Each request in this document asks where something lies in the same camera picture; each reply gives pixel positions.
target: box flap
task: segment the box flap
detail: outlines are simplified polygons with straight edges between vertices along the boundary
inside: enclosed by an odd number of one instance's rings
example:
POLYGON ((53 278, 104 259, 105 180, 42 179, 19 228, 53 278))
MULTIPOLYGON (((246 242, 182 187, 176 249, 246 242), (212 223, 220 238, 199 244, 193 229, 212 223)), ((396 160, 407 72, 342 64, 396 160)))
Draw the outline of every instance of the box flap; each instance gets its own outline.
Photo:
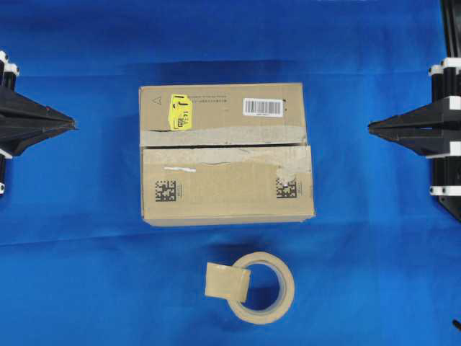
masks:
POLYGON ((315 215, 309 146, 143 149, 142 160, 143 215, 153 224, 315 215))
POLYGON ((144 86, 140 89, 141 147, 284 143, 307 143, 300 83, 144 86), (174 130, 169 122, 174 94, 186 95, 192 102, 189 130, 174 130))

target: yellow label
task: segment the yellow label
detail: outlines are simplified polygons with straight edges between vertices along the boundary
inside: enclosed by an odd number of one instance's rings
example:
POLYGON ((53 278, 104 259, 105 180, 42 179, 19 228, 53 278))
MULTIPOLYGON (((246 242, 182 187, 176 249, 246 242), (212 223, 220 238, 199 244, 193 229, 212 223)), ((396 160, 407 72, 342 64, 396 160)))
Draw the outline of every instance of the yellow label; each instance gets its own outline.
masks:
POLYGON ((168 122, 172 131, 192 128, 192 101, 187 95, 172 94, 168 122))

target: barcode label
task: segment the barcode label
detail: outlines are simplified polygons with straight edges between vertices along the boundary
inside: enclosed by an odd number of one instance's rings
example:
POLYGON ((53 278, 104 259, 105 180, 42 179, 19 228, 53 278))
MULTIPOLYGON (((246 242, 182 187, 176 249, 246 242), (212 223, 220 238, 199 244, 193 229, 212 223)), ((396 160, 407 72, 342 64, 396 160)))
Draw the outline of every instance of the barcode label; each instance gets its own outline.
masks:
POLYGON ((243 99, 243 115, 250 117, 283 117, 283 100, 243 99))

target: blue cloth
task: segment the blue cloth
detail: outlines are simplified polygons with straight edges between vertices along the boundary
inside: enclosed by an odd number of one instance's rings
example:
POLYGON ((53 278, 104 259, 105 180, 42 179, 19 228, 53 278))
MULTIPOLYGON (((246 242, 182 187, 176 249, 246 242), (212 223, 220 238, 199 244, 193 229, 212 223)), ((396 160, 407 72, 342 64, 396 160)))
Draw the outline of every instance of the blue cloth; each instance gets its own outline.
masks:
POLYGON ((426 72, 445 57, 437 0, 0 8, 0 48, 22 69, 17 91, 80 128, 9 162, 0 345, 461 343, 451 325, 461 318, 460 224, 429 196, 427 160, 367 133, 372 120, 430 102, 426 72), (318 216, 144 224, 138 88, 283 81, 304 83, 318 216), (292 308, 264 327, 204 297, 206 262, 256 250, 282 258, 296 282, 292 308))

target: tape roll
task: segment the tape roll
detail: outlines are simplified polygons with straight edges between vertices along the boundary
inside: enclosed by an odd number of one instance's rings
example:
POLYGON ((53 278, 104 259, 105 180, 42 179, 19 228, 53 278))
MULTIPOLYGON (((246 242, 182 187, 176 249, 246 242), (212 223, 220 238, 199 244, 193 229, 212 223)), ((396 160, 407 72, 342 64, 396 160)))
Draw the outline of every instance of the tape roll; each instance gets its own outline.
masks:
POLYGON ((253 324, 268 324, 280 319, 290 309, 295 297, 295 281, 287 265, 278 257, 267 252, 254 252, 240 258, 233 267, 247 268, 250 265, 266 265, 277 274, 279 295, 276 301, 264 310, 251 310, 238 301, 228 300, 234 314, 241 320, 253 324))

